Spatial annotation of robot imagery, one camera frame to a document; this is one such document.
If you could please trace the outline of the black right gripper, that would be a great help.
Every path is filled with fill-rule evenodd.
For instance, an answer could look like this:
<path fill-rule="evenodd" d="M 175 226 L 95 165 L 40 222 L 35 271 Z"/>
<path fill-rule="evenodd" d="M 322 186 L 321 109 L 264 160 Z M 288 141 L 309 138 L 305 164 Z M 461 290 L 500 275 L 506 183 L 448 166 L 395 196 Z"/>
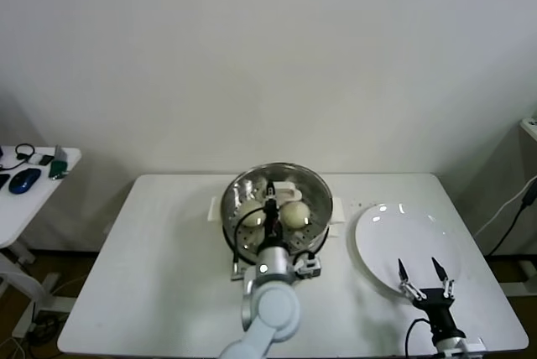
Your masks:
<path fill-rule="evenodd" d="M 399 287 L 410 301 L 417 300 L 418 309 L 426 313 L 433 339 L 461 338 L 461 330 L 457 328 L 450 312 L 450 307 L 454 303 L 455 281 L 447 275 L 444 267 L 435 258 L 431 260 L 443 289 L 422 289 L 421 291 L 417 289 L 409 281 L 409 275 L 400 258 L 398 259 Z"/>

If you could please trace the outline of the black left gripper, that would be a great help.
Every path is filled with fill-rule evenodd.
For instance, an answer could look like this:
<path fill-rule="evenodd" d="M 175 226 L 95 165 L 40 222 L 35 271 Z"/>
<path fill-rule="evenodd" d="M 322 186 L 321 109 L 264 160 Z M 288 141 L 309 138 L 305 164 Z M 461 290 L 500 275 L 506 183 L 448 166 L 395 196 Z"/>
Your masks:
<path fill-rule="evenodd" d="M 265 189 L 264 209 L 265 221 L 263 223 L 263 248 L 273 246 L 279 239 L 279 209 L 274 182 L 269 180 Z"/>

